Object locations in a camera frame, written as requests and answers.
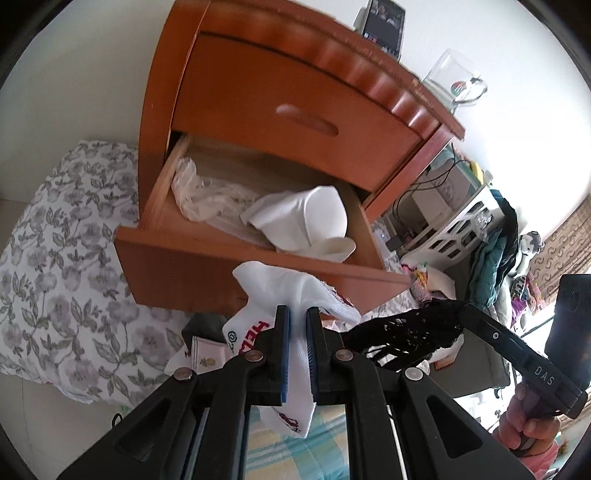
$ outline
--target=open drawer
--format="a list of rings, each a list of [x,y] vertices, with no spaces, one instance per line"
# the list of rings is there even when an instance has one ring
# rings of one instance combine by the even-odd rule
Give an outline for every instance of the open drawer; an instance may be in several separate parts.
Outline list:
[[[190,156],[201,175],[256,183],[269,193],[334,185],[348,214],[347,236],[356,251],[343,264],[265,249],[183,217],[171,181],[176,165]],[[218,141],[183,135],[160,172],[139,227],[120,227],[115,246],[136,302],[193,312],[232,315],[246,294],[232,276],[239,264],[257,260],[267,265],[308,272],[335,287],[361,313],[395,297],[409,286],[405,275],[384,270],[371,229],[353,187],[304,165]]]

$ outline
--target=pink clothing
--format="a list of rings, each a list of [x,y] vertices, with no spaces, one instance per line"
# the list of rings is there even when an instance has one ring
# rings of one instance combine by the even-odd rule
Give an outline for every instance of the pink clothing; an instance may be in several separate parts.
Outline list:
[[[535,480],[542,480],[550,465],[556,460],[557,455],[558,443],[554,442],[552,447],[544,453],[532,457],[520,458],[520,460],[534,474]]]

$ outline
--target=human hand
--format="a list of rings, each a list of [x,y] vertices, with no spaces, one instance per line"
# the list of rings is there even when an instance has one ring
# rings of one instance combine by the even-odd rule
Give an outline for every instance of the human hand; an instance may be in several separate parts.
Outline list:
[[[554,443],[560,430],[560,420],[551,417],[547,419],[528,419],[521,408],[521,400],[525,398],[527,387],[521,383],[515,387],[515,395],[509,402],[507,411],[501,415],[499,426],[492,433],[493,437],[509,449],[516,449],[521,443],[520,433],[536,439],[528,449],[526,456],[544,453]]]

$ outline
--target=floral bedsheet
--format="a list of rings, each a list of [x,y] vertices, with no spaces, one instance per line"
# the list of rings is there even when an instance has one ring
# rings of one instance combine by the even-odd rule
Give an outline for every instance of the floral bedsheet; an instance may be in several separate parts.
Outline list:
[[[0,372],[128,406],[166,380],[190,314],[134,302],[112,240],[137,221],[137,150],[80,142],[0,257]]]

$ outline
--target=stuffed animal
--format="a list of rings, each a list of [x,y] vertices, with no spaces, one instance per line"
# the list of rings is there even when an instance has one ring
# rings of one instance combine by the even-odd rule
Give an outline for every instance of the stuffed animal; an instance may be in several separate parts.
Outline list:
[[[515,266],[509,272],[511,278],[519,278],[527,275],[530,269],[530,261],[535,254],[539,254],[544,248],[544,242],[538,232],[529,232],[521,235],[519,248],[515,257]]]

